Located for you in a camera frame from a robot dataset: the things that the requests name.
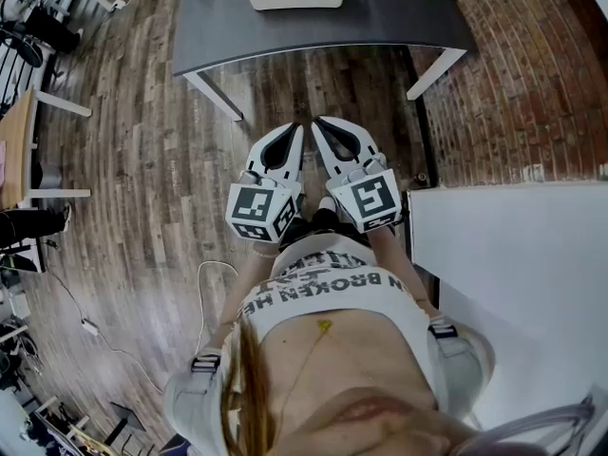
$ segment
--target person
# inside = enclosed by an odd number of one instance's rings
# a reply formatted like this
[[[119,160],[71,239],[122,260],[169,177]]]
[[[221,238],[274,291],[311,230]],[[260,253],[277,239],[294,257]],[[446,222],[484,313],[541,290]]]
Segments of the person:
[[[69,204],[56,213],[49,209],[10,209],[0,212],[0,248],[25,238],[40,238],[67,230],[72,216]]]
[[[502,443],[512,426],[478,433],[462,422],[493,350],[431,304],[390,227],[359,235],[324,198],[285,238],[282,252],[254,244],[209,343],[165,388],[167,420],[200,454],[547,454]]]
[[[0,0],[0,19],[7,30],[14,29],[17,24],[24,21],[28,6],[27,1],[22,3],[19,0]],[[72,52],[81,41],[81,29],[78,32],[70,31],[40,7],[34,7],[23,24],[26,34],[40,39],[65,54]]]

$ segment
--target white crop top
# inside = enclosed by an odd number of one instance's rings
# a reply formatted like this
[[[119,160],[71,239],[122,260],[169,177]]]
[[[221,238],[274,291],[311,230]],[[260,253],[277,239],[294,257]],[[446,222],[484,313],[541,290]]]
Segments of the white crop top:
[[[304,238],[281,254],[275,262],[273,276],[245,297],[239,316],[249,318],[261,343],[279,323],[304,314],[345,309],[382,314],[407,340],[439,410],[464,415],[462,412],[467,412],[472,405],[469,399],[477,397],[484,379],[474,350],[458,338],[443,318],[431,323],[403,283],[374,265],[371,250],[349,238],[335,234]],[[231,335],[221,350],[203,350],[189,371],[174,375],[165,389],[168,421],[205,456],[228,454],[222,436],[219,401],[230,369],[230,340]],[[442,345],[446,345],[450,353],[446,353]],[[451,368],[446,370],[448,354],[453,360],[450,360]],[[460,364],[454,369],[455,360]],[[461,394],[463,387],[457,389],[459,393],[450,395],[447,372],[450,370],[456,370],[461,380],[465,375],[465,397]],[[451,407],[454,401],[458,407]]]

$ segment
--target brick wall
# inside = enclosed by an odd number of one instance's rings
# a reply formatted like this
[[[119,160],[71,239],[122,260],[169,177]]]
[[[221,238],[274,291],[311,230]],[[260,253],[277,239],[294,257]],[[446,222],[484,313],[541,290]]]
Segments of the brick wall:
[[[459,0],[479,53],[424,95],[447,186],[608,180],[608,25],[594,0]],[[413,48],[419,74],[436,53]]]

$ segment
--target wooden floor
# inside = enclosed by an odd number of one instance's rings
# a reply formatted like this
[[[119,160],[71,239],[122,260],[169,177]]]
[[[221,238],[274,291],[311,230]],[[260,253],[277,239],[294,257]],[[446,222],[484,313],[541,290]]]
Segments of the wooden floor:
[[[224,226],[224,208],[259,137],[294,119],[334,115],[373,134],[402,186],[427,172],[416,111],[406,100],[402,49],[299,51],[217,69],[213,77],[245,115],[232,123],[171,76],[178,4],[134,0],[104,21],[90,0],[75,0],[69,26],[85,28],[85,46],[93,41],[82,56],[59,60],[59,70],[72,70],[47,91],[90,106],[93,115],[43,106],[38,124],[40,159],[63,168],[65,187],[92,190],[90,199],[72,202],[71,228],[55,238],[61,250],[48,253],[48,267],[110,345],[134,353],[161,387],[197,344],[199,263],[220,259],[238,267],[244,259],[245,246]],[[310,137],[306,146],[310,214],[324,173]],[[211,329],[233,280],[224,267],[203,271]],[[139,368],[81,327],[78,309],[53,277],[27,275],[24,284],[31,334],[45,362],[43,376],[31,380],[38,396],[55,394],[88,414],[91,432],[100,435],[117,422],[109,403],[128,406],[147,432],[135,434],[127,450],[164,444],[172,432],[162,397]]]

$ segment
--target power adapter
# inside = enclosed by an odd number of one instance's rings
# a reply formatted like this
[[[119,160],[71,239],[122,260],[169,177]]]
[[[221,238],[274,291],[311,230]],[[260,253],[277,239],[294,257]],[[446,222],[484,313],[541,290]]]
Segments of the power adapter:
[[[82,324],[83,328],[85,328],[93,336],[97,336],[99,334],[99,328],[88,319],[83,319]]]

